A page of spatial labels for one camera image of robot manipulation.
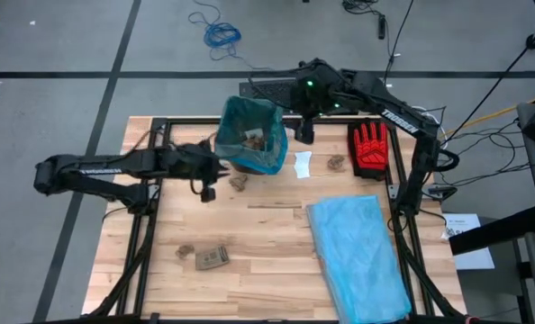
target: light blue cloth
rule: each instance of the light blue cloth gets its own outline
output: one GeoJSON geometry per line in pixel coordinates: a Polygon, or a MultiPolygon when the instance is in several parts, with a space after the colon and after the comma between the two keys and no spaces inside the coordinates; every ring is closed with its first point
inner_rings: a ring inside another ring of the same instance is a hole
{"type": "Polygon", "coordinates": [[[410,312],[377,196],[325,199],[309,220],[340,323],[390,323],[410,312]]]}

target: wooden tabletop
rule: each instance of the wooden tabletop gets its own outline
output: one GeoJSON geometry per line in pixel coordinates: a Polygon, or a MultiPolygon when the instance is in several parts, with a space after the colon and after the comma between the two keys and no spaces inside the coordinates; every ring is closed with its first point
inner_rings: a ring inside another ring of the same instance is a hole
{"type": "MultiPolygon", "coordinates": [[[[129,119],[122,153],[150,128],[151,119],[129,119]]],[[[197,142],[215,129],[216,125],[174,125],[172,139],[197,142]]],[[[314,252],[305,207],[322,197],[375,194],[387,221],[385,184],[353,175],[345,125],[316,125],[311,146],[289,135],[282,170],[272,176],[249,175],[243,192],[236,192],[228,178],[223,178],[214,186],[216,200],[201,203],[187,181],[164,180],[142,317],[159,312],[163,319],[337,319],[314,252]],[[313,153],[309,178],[296,177],[294,152],[298,151],[313,153]],[[345,157],[343,168],[330,171],[327,162],[337,154],[345,157]],[[177,248],[184,244],[194,245],[195,251],[223,244],[231,262],[196,271],[193,254],[185,260],[176,256],[177,248]]],[[[409,172],[414,139],[401,131],[398,137],[409,172]]],[[[392,153],[391,169],[397,182],[392,153]]],[[[138,181],[118,175],[115,182],[128,185],[138,181]]],[[[119,207],[119,203],[109,203],[107,210],[119,207]]],[[[424,200],[422,208],[441,213],[436,202],[424,200]]],[[[449,243],[440,238],[443,221],[424,213],[416,220],[428,275],[456,309],[466,312],[449,243]]],[[[131,222],[126,211],[105,220],[82,313],[97,307],[122,274],[131,222]]],[[[415,304],[422,313],[419,284],[412,276],[415,304]]],[[[131,282],[128,310],[132,309],[136,284],[137,275],[131,282]]]]}

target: red glove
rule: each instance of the red glove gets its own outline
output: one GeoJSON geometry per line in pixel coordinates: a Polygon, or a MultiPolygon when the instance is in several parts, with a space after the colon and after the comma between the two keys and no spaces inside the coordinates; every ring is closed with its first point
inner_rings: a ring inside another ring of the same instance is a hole
{"type": "Polygon", "coordinates": [[[354,176],[385,179],[387,170],[387,127],[378,119],[366,118],[348,125],[348,149],[354,176]]]}

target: small brown object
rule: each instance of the small brown object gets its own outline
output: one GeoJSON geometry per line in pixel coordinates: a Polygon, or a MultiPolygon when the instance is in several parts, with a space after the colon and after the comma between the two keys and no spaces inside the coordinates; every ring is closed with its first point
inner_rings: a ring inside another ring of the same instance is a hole
{"type": "Polygon", "coordinates": [[[181,247],[179,247],[176,251],[176,256],[179,257],[180,259],[185,259],[186,256],[192,252],[195,251],[195,248],[193,245],[191,244],[185,244],[181,247]]]}
{"type": "Polygon", "coordinates": [[[225,249],[225,246],[219,246],[195,254],[195,270],[207,270],[217,266],[223,266],[229,262],[230,259],[228,258],[228,251],[225,249]]]}
{"type": "Polygon", "coordinates": [[[263,138],[260,137],[252,137],[250,139],[246,139],[241,143],[246,148],[255,149],[255,150],[262,150],[264,148],[265,141],[263,138]]]}
{"type": "Polygon", "coordinates": [[[230,185],[238,192],[242,192],[246,189],[246,181],[248,181],[248,175],[235,175],[230,178],[230,185]]]}
{"type": "Polygon", "coordinates": [[[337,171],[341,169],[341,166],[343,165],[344,157],[340,155],[335,155],[330,158],[328,161],[328,168],[334,171],[337,171]]]}

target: trash bag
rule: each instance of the trash bag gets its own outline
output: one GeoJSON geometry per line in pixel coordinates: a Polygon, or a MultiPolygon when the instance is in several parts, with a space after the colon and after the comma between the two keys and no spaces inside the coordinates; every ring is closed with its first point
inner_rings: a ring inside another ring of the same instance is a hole
{"type": "Polygon", "coordinates": [[[282,108],[269,100],[231,96],[223,107],[215,154],[262,174],[276,174],[287,153],[282,115],[282,108]]]}
{"type": "Polygon", "coordinates": [[[308,220],[340,323],[392,323],[410,312],[377,196],[322,200],[308,220]]]}

